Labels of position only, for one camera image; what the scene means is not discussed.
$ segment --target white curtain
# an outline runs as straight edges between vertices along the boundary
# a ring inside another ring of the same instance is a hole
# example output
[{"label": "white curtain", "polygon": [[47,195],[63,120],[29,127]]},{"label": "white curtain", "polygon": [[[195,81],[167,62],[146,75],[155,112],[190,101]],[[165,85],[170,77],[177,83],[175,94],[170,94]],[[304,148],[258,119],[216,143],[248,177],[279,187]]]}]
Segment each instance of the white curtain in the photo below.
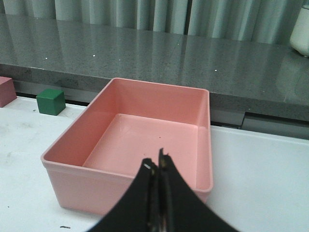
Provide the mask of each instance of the white curtain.
[{"label": "white curtain", "polygon": [[288,44],[303,0],[0,0],[0,13]]}]

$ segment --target gray granite countertop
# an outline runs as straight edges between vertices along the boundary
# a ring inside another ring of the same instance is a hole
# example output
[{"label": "gray granite countertop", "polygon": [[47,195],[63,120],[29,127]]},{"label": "gray granite countertop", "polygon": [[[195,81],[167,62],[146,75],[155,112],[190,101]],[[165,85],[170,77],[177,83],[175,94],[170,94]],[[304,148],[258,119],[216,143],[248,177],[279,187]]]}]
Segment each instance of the gray granite countertop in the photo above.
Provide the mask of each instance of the gray granite countertop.
[{"label": "gray granite countertop", "polygon": [[79,101],[114,77],[205,88],[211,109],[309,121],[309,59],[281,45],[0,14],[0,75]]}]

